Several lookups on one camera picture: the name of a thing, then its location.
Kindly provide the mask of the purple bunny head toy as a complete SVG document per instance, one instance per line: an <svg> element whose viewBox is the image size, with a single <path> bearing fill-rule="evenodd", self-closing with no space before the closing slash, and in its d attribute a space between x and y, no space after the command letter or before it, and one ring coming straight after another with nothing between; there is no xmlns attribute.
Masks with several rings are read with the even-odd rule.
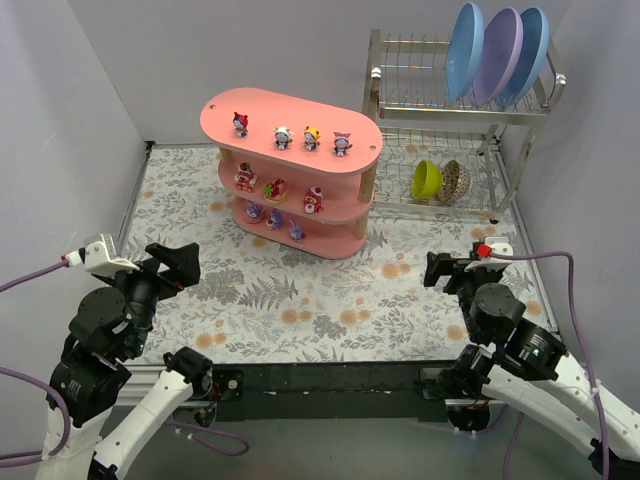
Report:
<svg viewBox="0 0 640 480"><path fill-rule="evenodd" d="M273 208L265 222L268 230L279 231L284 224L282 212L277 208Z"/></svg>

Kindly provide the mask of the pink purple cupcake toy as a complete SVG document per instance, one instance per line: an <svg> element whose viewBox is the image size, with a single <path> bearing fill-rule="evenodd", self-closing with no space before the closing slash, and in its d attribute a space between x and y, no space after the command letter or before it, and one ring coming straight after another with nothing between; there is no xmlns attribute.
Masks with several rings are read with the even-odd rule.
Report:
<svg viewBox="0 0 640 480"><path fill-rule="evenodd" d="M248 224L259 224L264 220L265 208L259 203L247 201L244 208L244 220Z"/></svg>

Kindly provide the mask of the black red mouse figure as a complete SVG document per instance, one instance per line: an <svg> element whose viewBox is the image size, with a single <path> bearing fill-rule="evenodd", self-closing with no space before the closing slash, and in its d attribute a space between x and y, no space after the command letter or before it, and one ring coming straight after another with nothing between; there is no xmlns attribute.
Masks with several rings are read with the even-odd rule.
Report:
<svg viewBox="0 0 640 480"><path fill-rule="evenodd" d="M246 137L248 134L248 116L244 114L240 114L238 112L234 113L233 117L233 126L235 130L235 135L239 138Z"/></svg>

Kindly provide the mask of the left blue plate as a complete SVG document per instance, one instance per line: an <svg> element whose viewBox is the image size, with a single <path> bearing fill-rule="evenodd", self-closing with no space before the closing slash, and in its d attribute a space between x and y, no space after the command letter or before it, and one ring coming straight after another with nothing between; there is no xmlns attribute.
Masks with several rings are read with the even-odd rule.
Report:
<svg viewBox="0 0 640 480"><path fill-rule="evenodd" d="M474 2L464 4L456 19L446 55L447 96L465 97L476 79L484 46L484 17Z"/></svg>

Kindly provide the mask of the pink figure toy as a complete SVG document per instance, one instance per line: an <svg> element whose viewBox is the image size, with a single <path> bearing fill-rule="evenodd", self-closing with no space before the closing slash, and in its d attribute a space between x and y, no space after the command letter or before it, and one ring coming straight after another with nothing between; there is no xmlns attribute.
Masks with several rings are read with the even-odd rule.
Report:
<svg viewBox="0 0 640 480"><path fill-rule="evenodd" d="M348 153L349 149L352 147L350 136L350 133L334 133L334 153L336 156L343 157Z"/></svg>
<svg viewBox="0 0 640 480"><path fill-rule="evenodd" d="M321 213L324 210L322 205L323 193L320 187L310 187L304 194L303 207L306 214Z"/></svg>

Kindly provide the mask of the blue white duck figure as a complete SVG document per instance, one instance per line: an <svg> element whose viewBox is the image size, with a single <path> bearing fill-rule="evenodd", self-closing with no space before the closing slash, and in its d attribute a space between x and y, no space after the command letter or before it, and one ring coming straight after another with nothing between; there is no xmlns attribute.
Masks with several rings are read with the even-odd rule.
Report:
<svg viewBox="0 0 640 480"><path fill-rule="evenodd" d="M274 143L279 150L286 150L293 142L293 132L286 126L274 129Z"/></svg>

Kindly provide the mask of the pink three-tier shelf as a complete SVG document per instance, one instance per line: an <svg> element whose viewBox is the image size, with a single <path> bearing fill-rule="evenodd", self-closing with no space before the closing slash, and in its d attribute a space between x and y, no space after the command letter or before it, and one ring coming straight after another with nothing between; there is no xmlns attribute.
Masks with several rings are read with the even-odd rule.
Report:
<svg viewBox="0 0 640 480"><path fill-rule="evenodd" d="M248 116L248 134L239 138L233 126L234 113ZM219 178L234 196L233 217L245 231L326 259L354 255L365 243L373 184L382 148L377 125L365 115L310 100L258 88L235 88L211 99L200 114L200 125L219 148L222 160ZM286 150L274 143L274 129L286 126L293 142ZM320 145L304 148L306 126L320 131ZM350 133L352 147L343 157L334 153L334 133ZM241 162L249 162L259 182L252 192L235 188L234 176ZM288 186L288 197L279 205L267 203L263 190L278 178ZM321 213L306 214L306 190L320 187ZM264 220L248 224L244 220L247 201L265 208ZM265 222L273 208L282 212L279 231L268 230ZM303 243L292 240L290 220L306 232Z"/></svg>

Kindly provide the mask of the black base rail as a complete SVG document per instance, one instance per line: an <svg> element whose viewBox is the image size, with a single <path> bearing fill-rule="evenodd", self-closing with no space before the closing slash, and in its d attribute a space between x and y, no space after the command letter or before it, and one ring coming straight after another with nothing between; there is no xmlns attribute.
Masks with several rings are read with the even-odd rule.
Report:
<svg viewBox="0 0 640 480"><path fill-rule="evenodd" d="M494 420L488 400L468 395L440 373L449 361L219 365L211 393L182 404L182 422L416 419L481 431Z"/></svg>

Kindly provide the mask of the yellow blue duck figure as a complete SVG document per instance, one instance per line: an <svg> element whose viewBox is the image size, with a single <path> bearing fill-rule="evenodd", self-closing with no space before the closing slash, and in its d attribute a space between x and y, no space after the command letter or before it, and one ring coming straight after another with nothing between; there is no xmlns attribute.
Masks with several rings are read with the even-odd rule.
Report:
<svg viewBox="0 0 640 480"><path fill-rule="evenodd" d="M320 131L311 126L306 126L303 132L304 148L307 151L314 151L320 145Z"/></svg>

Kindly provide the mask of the lime green bowl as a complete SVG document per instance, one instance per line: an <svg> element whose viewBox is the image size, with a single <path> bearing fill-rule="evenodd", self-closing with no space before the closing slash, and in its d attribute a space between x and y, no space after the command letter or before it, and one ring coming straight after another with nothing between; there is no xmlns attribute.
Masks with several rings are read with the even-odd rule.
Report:
<svg viewBox="0 0 640 480"><path fill-rule="evenodd" d="M421 160L413 174L411 194L414 200L434 197L443 185L440 168L431 161Z"/></svg>

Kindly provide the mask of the steel dish rack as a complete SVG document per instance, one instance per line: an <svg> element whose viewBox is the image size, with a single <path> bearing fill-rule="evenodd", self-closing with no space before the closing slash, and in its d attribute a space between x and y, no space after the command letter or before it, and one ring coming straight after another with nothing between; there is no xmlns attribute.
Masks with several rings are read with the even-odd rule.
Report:
<svg viewBox="0 0 640 480"><path fill-rule="evenodd" d="M390 154L381 159L375 203L410 212L477 215L496 224L512 206L534 142L564 93L567 78L555 45L540 75L515 104L478 105L447 97L445 55L437 37L369 36L363 113L380 128ZM417 200L411 188L420 160L456 160L471 177L458 200Z"/></svg>

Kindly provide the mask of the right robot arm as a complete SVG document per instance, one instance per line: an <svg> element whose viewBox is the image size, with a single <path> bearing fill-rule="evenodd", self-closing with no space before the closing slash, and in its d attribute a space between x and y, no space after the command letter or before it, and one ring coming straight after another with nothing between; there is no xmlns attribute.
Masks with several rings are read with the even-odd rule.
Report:
<svg viewBox="0 0 640 480"><path fill-rule="evenodd" d="M447 280L443 291L457 299L469 343L450 367L421 371L424 396L498 400L563 437L603 478L638 478L638 411L526 319L524 303L501 282L515 258L505 243L478 243L466 258L428 254L423 283Z"/></svg>

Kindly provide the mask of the pink flowerpot toy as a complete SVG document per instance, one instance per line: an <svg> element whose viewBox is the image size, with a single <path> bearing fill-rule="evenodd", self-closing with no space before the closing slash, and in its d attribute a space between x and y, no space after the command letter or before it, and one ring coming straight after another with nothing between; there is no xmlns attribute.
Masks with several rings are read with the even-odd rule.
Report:
<svg viewBox="0 0 640 480"><path fill-rule="evenodd" d="M267 183L264 187L263 198L267 203L279 205L285 202L287 200L287 197L288 186L287 183L281 178Z"/></svg>

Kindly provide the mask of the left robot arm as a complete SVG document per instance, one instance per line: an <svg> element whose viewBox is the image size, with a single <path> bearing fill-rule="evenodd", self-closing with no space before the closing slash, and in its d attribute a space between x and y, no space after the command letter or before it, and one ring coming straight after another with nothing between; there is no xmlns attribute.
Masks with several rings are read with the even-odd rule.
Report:
<svg viewBox="0 0 640 480"><path fill-rule="evenodd" d="M100 433L131 377L125 363L143 353L159 302L200 280L199 246L146 246L134 263L98 235L63 256L104 287L87 294L69 324L47 395L47 435L39 479L122 479L170 414L213 384L212 362L189 347L164 356L165 367L143 399L107 437Z"/></svg>

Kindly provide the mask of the strawberry cake toy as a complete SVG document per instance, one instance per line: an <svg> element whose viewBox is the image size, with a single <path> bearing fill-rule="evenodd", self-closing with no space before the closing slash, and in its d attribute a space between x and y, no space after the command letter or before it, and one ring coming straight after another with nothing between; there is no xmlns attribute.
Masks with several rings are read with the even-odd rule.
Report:
<svg viewBox="0 0 640 480"><path fill-rule="evenodd" d="M237 190L252 193L258 185L259 177L249 162L241 162L234 176L234 182Z"/></svg>

